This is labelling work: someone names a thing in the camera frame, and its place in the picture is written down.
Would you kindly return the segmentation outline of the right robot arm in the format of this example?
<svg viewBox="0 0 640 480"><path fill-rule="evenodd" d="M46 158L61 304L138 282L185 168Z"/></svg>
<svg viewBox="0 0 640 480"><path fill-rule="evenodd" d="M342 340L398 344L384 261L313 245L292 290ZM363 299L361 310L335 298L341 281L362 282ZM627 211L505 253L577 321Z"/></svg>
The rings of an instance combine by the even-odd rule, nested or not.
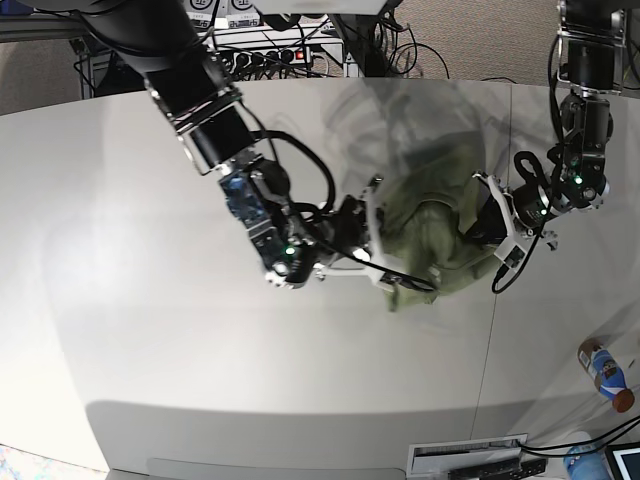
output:
<svg viewBox="0 0 640 480"><path fill-rule="evenodd" d="M351 274L387 291L434 291L431 281L385 262L372 191L337 205L327 164L291 134L265 127L180 2L83 1L71 10L140 73L200 175L217 173L227 208L243 225L270 284L296 289L311 276ZM322 205L293 200L278 140L318 168L327 190Z"/></svg>

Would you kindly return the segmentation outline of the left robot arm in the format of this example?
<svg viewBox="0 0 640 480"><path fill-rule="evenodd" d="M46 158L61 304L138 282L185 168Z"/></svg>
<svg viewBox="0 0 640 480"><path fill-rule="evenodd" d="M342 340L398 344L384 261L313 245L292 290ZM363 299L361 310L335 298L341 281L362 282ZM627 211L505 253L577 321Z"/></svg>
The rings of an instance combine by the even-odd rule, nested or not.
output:
<svg viewBox="0 0 640 480"><path fill-rule="evenodd" d="M557 142L547 152L546 172L530 151L515 154L523 185L510 188L488 173L474 178L489 197L468 231L470 240L494 247L494 277L518 276L535 247L551 249L557 236L547 225L573 211L599 207L609 192L606 147L614 129L609 96L623 90L629 13L636 1L561 1L559 31L548 65L550 118Z"/></svg>

